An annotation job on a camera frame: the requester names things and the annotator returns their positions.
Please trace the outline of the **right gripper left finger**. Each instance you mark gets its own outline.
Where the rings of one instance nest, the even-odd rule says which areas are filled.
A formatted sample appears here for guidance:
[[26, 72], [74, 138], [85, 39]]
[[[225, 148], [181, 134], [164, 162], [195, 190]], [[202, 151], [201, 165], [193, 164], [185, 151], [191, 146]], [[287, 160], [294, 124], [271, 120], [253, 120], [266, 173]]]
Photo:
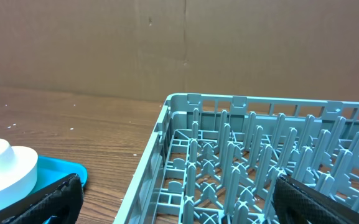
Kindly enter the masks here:
[[69, 174], [0, 210], [0, 224], [76, 223], [83, 205], [78, 174]]

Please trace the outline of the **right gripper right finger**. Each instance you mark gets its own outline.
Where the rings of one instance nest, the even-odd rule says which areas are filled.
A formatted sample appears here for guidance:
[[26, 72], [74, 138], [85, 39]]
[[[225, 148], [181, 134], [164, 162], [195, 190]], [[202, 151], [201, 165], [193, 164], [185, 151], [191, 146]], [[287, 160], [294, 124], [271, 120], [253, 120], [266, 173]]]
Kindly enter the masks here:
[[286, 175], [276, 179], [272, 205], [280, 223], [359, 224], [358, 212]]

